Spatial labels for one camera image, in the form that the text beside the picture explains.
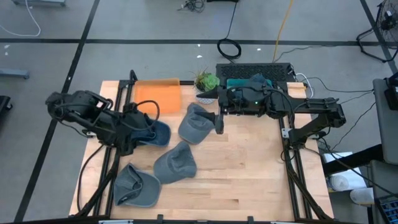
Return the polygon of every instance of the green plant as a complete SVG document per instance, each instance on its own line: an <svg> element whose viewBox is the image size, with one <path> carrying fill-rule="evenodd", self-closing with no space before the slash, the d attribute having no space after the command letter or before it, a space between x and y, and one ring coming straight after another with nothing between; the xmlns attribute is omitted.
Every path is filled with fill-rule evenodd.
<svg viewBox="0 0 398 224"><path fill-rule="evenodd" d="M220 83L220 80L215 76L214 74L211 74L210 72L204 71L199 71L198 73L195 74L196 79L195 79L195 86L200 90L200 91L209 91L214 89L215 86L217 86Z"/></svg>

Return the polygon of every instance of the potted plant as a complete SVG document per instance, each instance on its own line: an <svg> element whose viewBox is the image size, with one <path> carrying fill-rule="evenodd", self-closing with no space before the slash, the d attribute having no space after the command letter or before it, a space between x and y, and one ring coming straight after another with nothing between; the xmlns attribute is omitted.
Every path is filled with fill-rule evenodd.
<svg viewBox="0 0 398 224"><path fill-rule="evenodd" d="M217 78L216 75L204 71L199 71L195 74L195 91L196 95L200 93L204 93L214 89L218 84L220 84L220 80ZM197 101L203 104L210 104L215 101L215 99L207 99L207 98L198 98L196 97Z"/></svg>

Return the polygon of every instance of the table leg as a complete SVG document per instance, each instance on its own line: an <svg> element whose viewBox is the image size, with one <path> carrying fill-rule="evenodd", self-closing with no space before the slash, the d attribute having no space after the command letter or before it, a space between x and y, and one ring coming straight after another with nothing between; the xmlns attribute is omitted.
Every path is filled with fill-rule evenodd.
<svg viewBox="0 0 398 224"><path fill-rule="evenodd" d="M339 161L352 168L369 164L371 160L383 161L383 152L381 144L369 147L363 151L354 153L350 156L339 158ZM348 170L337 161L327 162L322 165L325 176Z"/></svg>

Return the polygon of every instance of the yellow cable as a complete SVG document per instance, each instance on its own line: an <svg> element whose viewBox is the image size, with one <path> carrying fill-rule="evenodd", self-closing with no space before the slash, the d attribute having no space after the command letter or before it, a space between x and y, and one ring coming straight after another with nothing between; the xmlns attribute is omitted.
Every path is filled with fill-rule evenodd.
<svg viewBox="0 0 398 224"><path fill-rule="evenodd" d="M286 22L286 20L287 20L287 18L289 16L290 8L292 8L292 5L293 5L293 0L290 0L289 8L287 8L286 15L285 15L284 20L282 22L282 25L280 26L280 29L279 29L278 38L276 39L275 49L274 49L274 56L272 58L272 63L274 63L274 61L275 61L276 52L278 50L278 43L279 43L280 34L282 33L282 29L284 29L285 22Z"/></svg>

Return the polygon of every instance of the small plant pot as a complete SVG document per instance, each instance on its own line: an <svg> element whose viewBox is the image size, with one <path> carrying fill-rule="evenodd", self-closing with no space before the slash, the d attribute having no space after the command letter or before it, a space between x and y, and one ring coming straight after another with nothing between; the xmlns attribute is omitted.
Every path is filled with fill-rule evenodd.
<svg viewBox="0 0 398 224"><path fill-rule="evenodd" d="M200 91L200 90L197 88L196 85L194 85L194 88L195 88L195 96L196 96L197 94L203 93L202 91ZM210 104L210 103L216 101L216 99L199 98L199 97L195 97L195 98L197 99L197 101L198 101L199 103L203 103L203 104Z"/></svg>

